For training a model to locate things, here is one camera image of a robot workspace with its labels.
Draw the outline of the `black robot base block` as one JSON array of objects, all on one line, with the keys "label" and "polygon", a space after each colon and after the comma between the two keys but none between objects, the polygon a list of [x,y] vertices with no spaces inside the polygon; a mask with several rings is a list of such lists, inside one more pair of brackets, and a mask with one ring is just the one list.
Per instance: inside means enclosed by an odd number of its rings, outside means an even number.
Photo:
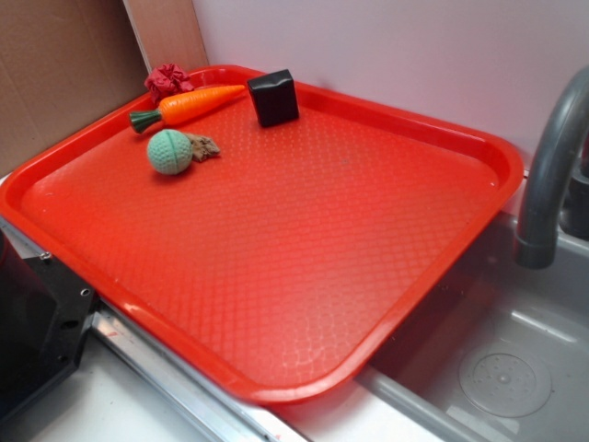
[{"label": "black robot base block", "polygon": [[98,296],[57,258],[22,258],[1,236],[1,423],[79,367]]}]

